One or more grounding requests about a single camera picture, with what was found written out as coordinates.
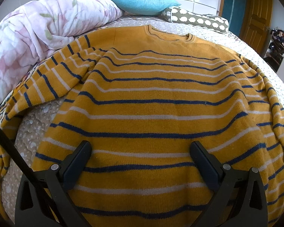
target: metal bolt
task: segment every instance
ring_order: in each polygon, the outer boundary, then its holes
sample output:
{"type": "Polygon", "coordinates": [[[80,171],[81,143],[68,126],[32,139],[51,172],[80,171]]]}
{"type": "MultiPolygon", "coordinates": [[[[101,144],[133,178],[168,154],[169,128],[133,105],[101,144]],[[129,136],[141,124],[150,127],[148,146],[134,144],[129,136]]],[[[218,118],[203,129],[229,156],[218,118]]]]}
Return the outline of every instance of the metal bolt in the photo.
{"type": "Polygon", "coordinates": [[[252,170],[254,173],[258,173],[258,172],[259,172],[258,168],[256,168],[256,167],[253,167],[251,170],[252,170]]]}
{"type": "Polygon", "coordinates": [[[57,170],[58,168],[59,168],[59,165],[58,165],[58,164],[53,164],[53,165],[51,166],[51,169],[52,169],[53,171],[57,170]]]}
{"type": "Polygon", "coordinates": [[[224,168],[225,170],[230,170],[231,167],[230,167],[229,164],[224,164],[224,165],[223,165],[223,168],[224,168]]]}

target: black rod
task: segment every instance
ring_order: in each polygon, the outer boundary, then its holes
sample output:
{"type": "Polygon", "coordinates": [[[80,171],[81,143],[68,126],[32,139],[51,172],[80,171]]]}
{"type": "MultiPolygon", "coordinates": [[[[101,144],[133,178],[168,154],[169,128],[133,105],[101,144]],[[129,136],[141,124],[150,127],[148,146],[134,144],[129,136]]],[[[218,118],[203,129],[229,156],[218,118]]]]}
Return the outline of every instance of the black rod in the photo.
{"type": "Polygon", "coordinates": [[[58,209],[57,209],[55,202],[49,197],[49,195],[44,190],[41,183],[35,176],[33,170],[25,163],[24,159],[21,157],[18,150],[15,148],[14,144],[11,142],[11,140],[8,139],[8,137],[5,135],[5,133],[1,129],[0,129],[0,145],[11,156],[11,158],[16,163],[16,165],[20,168],[23,174],[27,177],[27,179],[35,187],[39,196],[43,198],[46,201],[46,203],[48,203],[49,207],[57,215],[58,209]]]}

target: yellow wooden door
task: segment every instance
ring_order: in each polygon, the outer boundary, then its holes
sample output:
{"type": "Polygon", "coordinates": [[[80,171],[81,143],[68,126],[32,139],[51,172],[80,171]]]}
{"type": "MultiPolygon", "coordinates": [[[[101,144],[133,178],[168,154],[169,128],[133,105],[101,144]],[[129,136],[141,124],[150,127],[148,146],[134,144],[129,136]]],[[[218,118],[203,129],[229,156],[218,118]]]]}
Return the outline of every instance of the yellow wooden door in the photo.
{"type": "Polygon", "coordinates": [[[247,26],[243,41],[258,54],[262,52],[270,30],[273,0],[250,0],[247,26]]]}

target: yellow striped sweater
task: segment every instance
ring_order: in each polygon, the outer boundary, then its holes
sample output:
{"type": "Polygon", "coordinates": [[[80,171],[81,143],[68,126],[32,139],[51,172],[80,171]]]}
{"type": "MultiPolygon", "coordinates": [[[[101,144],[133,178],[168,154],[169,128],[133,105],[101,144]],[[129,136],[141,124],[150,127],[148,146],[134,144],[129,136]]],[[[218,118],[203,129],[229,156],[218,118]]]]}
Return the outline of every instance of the yellow striped sweater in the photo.
{"type": "MultiPolygon", "coordinates": [[[[221,163],[259,168],[269,226],[284,211],[284,108],[236,52],[150,25],[95,31],[21,84],[1,126],[18,127],[26,109],[65,95],[32,168],[88,140],[92,156],[69,195],[92,226],[193,223],[213,195],[188,153],[195,140],[221,163]]],[[[15,139],[17,130],[4,131],[15,139]]],[[[0,178],[8,166],[0,147],[0,178]]]]}

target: teal pillow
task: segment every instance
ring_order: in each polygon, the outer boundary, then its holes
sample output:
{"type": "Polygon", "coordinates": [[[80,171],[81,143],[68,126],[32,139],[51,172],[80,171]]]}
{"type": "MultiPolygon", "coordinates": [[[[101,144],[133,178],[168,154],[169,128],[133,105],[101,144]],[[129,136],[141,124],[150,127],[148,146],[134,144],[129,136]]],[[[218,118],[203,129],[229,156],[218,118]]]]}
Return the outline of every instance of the teal pillow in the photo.
{"type": "Polygon", "coordinates": [[[122,10],[141,14],[159,15],[164,9],[170,6],[180,6],[176,0],[112,0],[122,10]]]}

